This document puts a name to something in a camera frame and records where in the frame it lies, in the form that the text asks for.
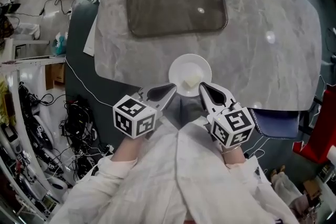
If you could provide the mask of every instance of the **white sleeve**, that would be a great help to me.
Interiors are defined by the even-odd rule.
[[[298,224],[289,207],[273,190],[255,156],[243,164],[226,166],[230,173],[247,187],[260,206],[275,217],[275,220],[281,219],[283,223]]]
[[[91,223],[136,163],[137,159],[130,162],[112,162],[109,157],[100,159],[98,172],[92,176],[91,169],[76,183],[50,224]]]

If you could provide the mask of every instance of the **red object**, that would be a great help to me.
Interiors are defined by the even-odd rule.
[[[336,146],[336,86],[327,86],[322,107],[315,127],[306,145],[293,143],[293,152],[312,162],[322,164],[328,161],[327,154],[332,145]]]

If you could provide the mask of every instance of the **white box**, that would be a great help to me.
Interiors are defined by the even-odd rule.
[[[113,106],[114,127],[135,139],[155,128],[157,111],[125,95]]]
[[[230,148],[248,141],[254,127],[254,121],[247,108],[224,110],[223,114],[214,117],[211,135],[225,148]]]

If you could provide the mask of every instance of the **gray tray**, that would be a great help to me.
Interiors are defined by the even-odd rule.
[[[126,0],[136,37],[219,31],[227,25],[224,0]]]

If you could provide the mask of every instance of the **gray marble tabletop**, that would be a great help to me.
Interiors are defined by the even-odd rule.
[[[319,16],[307,0],[225,0],[220,32],[137,39],[128,30],[125,0],[101,0],[95,35],[98,75],[135,86],[168,81],[171,63],[197,54],[212,82],[243,106],[309,109],[321,64]]]

